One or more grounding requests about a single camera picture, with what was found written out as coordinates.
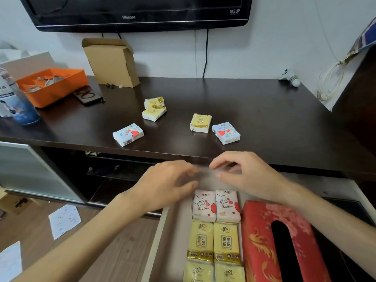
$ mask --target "open drawer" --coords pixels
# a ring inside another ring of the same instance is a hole
[[[359,201],[373,221],[376,221],[375,209],[353,180],[291,173],[284,173],[284,176],[306,186],[319,196]],[[200,179],[199,188],[212,191],[236,190],[233,186],[216,180],[210,171]],[[189,196],[163,209],[141,282],[182,281],[192,221],[192,199]],[[238,191],[238,200],[243,207],[246,200],[260,199]],[[240,226],[238,230],[242,258]]]

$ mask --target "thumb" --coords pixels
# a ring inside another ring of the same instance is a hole
[[[183,199],[185,196],[191,194],[197,188],[198,185],[198,181],[190,181],[181,187],[176,187],[175,192],[177,200]]]
[[[217,172],[216,178],[223,183],[241,187],[243,185],[243,176],[241,174],[231,174],[229,172]]]

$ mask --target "forearm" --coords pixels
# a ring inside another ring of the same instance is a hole
[[[118,195],[79,231],[22,272],[14,281],[78,281],[123,228],[141,215],[142,206],[133,204],[129,194]]]
[[[376,279],[376,228],[300,185],[287,204]]]

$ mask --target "red heart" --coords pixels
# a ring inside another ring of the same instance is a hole
[[[216,210],[217,210],[217,205],[216,204],[212,204],[210,208],[211,208],[212,212],[215,213]]]
[[[240,208],[239,208],[239,203],[238,202],[235,203],[235,209],[240,213]]]

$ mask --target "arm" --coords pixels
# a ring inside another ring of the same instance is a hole
[[[117,195],[79,231],[13,281],[80,280],[127,224],[144,213],[168,206],[192,193],[198,186],[197,181],[181,187],[176,186],[175,182],[181,175],[193,175],[197,171],[192,164],[183,160],[158,163],[150,167],[134,187]]]
[[[262,199],[294,207],[323,235],[376,279],[376,228],[332,205],[267,165],[253,152],[227,151],[213,160],[211,169],[236,162],[216,177]]]

